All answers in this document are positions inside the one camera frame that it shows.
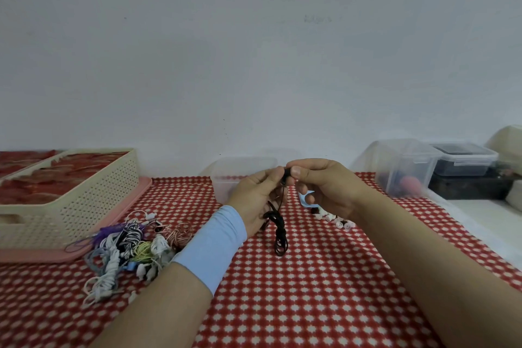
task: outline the pink tray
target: pink tray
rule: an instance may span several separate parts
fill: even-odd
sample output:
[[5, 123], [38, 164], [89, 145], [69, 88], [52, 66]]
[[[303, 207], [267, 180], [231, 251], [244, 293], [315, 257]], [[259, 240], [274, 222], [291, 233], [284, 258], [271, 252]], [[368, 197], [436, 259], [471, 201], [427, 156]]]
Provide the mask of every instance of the pink tray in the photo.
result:
[[[152, 184], [153, 180], [151, 178], [140, 177], [138, 186], [116, 205], [104, 219], [100, 220], [91, 231], [95, 232], [102, 227], [114, 224], [127, 213], [129, 208]], [[62, 249], [2, 249], [0, 250], [0, 263], [63, 263], [77, 259], [90, 250], [91, 245], [67, 252]]]

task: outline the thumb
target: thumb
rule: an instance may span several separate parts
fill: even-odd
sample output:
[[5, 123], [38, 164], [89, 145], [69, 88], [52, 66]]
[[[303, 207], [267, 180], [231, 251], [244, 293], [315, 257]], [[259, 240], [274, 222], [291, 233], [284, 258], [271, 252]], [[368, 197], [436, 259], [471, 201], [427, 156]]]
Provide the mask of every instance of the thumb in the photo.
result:
[[277, 185], [280, 183], [281, 179], [284, 175], [284, 168], [283, 167], [276, 167], [272, 169], [270, 174], [267, 176], [267, 178], [261, 182], [259, 185], [259, 190], [264, 195], [270, 195], [272, 191], [274, 191], [277, 187]]
[[317, 186], [324, 183], [324, 170], [306, 169], [294, 165], [292, 169], [290, 169], [290, 173], [293, 178], [303, 183], [310, 183]]

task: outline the patterned tablecloth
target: patterned tablecloth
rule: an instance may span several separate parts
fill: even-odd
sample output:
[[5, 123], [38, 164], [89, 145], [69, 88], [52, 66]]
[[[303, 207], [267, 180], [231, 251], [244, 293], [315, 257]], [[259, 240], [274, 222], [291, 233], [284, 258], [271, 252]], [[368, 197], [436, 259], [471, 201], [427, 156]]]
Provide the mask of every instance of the patterned tablecloth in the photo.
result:
[[[373, 175], [361, 174], [369, 185]], [[522, 273], [427, 199], [397, 202], [510, 285]], [[218, 209], [206, 177], [155, 179], [133, 207], [166, 224], [195, 228]], [[419, 307], [365, 234], [316, 220], [292, 188], [282, 210], [290, 248], [274, 255], [275, 226], [238, 251], [199, 328], [195, 346], [441, 346]], [[123, 294], [82, 308], [83, 260], [57, 265], [0, 266], [0, 347], [87, 346], [146, 288], [120, 275]]]

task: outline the person's left hand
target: person's left hand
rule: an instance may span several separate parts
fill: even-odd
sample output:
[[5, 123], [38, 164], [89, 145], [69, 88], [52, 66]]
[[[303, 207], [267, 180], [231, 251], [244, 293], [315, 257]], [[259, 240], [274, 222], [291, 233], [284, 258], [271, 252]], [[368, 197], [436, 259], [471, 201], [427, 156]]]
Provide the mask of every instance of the person's left hand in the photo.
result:
[[246, 234], [250, 238], [257, 233], [266, 219], [265, 212], [271, 210], [268, 201], [278, 209], [279, 204], [287, 200], [287, 187], [293, 186], [295, 180], [288, 177], [285, 187], [281, 185], [284, 168], [266, 169], [247, 176], [239, 182], [225, 205], [233, 207], [243, 219]]

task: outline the fingernail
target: fingernail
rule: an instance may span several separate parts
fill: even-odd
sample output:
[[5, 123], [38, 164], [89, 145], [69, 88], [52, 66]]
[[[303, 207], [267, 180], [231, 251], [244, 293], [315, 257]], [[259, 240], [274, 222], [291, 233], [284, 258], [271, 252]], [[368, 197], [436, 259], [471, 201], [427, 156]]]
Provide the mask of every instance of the fingernail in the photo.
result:
[[290, 169], [290, 173], [292, 174], [292, 177], [299, 179], [301, 176], [301, 168], [295, 165]]

